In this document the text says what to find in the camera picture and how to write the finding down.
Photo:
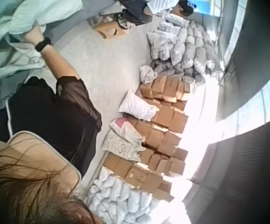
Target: white floor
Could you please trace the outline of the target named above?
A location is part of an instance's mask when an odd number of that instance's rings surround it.
[[[74,27],[54,46],[77,70],[88,88],[90,98],[102,115],[103,126],[97,137],[96,155],[82,180],[87,186],[104,153],[101,144],[109,130],[108,123],[121,116],[118,106],[128,89],[139,86],[138,67],[150,64],[146,33],[157,28],[153,23],[133,27],[130,34],[103,40],[87,22]],[[32,76],[43,77],[55,88],[56,80],[47,69],[35,70]]]

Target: white shirt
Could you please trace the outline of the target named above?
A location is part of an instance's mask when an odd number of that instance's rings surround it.
[[[150,0],[148,7],[153,14],[162,12],[163,10],[175,7],[178,0]]]

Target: person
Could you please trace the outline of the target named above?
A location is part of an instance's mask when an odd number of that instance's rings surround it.
[[[181,17],[193,14],[196,4],[188,0],[119,0],[126,8],[115,19],[122,29],[128,29],[128,22],[142,25],[152,21],[153,15],[171,9],[171,13]]]
[[[0,224],[99,223],[72,191],[95,155],[101,114],[36,25],[25,39],[57,79],[30,78],[0,110]]]

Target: sheer black sleeve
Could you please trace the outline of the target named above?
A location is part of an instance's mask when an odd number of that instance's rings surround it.
[[[96,120],[98,129],[101,129],[101,114],[94,108],[89,99],[87,88],[81,79],[61,77],[56,83],[56,93],[60,97],[77,104],[81,110],[90,114]]]

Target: hair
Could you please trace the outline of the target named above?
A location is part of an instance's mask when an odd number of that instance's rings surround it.
[[[61,189],[56,181],[59,172],[23,178],[13,172],[29,168],[19,163],[20,159],[0,151],[1,159],[16,162],[0,162],[0,224],[95,224],[89,208]]]
[[[180,0],[178,1],[178,5],[183,9],[181,12],[183,16],[190,16],[194,12],[194,8],[187,5],[188,0]]]

